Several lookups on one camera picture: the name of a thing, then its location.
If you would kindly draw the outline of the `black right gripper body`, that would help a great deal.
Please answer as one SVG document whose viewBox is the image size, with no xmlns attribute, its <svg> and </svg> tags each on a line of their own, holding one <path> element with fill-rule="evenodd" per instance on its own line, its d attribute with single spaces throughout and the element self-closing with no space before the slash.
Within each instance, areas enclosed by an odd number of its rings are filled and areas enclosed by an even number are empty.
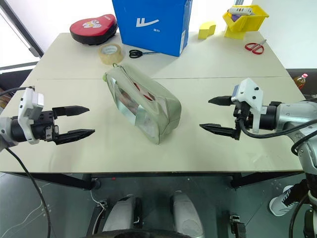
<svg viewBox="0 0 317 238">
<path fill-rule="evenodd" d="M 248 117 L 250 115 L 250 108 L 250 105 L 246 102 L 241 102 L 236 105 L 233 113 L 233 115 L 236 117 L 235 132 L 233 134 L 234 139 L 240 139 L 241 132 L 248 132 Z"/>
</svg>

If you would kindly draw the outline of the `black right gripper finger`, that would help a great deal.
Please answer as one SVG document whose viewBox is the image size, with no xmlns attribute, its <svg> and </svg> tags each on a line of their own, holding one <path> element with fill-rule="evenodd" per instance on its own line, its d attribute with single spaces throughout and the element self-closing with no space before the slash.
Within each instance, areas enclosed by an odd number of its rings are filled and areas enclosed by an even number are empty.
<svg viewBox="0 0 317 238">
<path fill-rule="evenodd" d="M 219 106 L 231 106 L 234 103 L 231 100 L 231 96 L 218 96 L 208 100 L 208 103 Z"/>
<path fill-rule="evenodd" d="M 203 128 L 204 130 L 209 131 L 216 135 L 231 137 L 235 140 L 240 139 L 241 129 L 239 128 L 233 129 L 229 127 L 223 127 L 220 124 L 213 124 L 213 123 L 199 124 L 199 126 Z"/>
</svg>

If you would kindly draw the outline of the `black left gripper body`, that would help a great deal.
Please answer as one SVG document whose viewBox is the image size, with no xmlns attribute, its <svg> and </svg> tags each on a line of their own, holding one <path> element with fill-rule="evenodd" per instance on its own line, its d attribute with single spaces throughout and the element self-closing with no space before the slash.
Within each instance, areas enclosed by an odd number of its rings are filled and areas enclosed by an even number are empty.
<svg viewBox="0 0 317 238">
<path fill-rule="evenodd" d="M 54 123 L 55 119 L 57 119 L 57 115 L 54 110 L 41 112 L 38 119 L 34 120 L 31 125 L 35 139 L 46 142 L 56 141 L 59 136 L 59 128 Z"/>
</svg>

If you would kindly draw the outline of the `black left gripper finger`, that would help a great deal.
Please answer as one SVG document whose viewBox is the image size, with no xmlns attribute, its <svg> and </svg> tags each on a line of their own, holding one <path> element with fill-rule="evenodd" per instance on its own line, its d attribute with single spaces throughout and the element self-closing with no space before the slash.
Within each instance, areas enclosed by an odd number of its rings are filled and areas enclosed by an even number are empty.
<svg viewBox="0 0 317 238">
<path fill-rule="evenodd" d="M 56 135 L 54 142 L 56 145 L 66 144 L 84 139 L 95 132 L 94 129 L 77 129 L 64 134 Z"/>
<path fill-rule="evenodd" d="M 65 106 L 65 107 L 56 107 L 52 108 L 54 117 L 59 116 L 76 116 L 88 112 L 89 109 L 83 106 Z"/>
</svg>

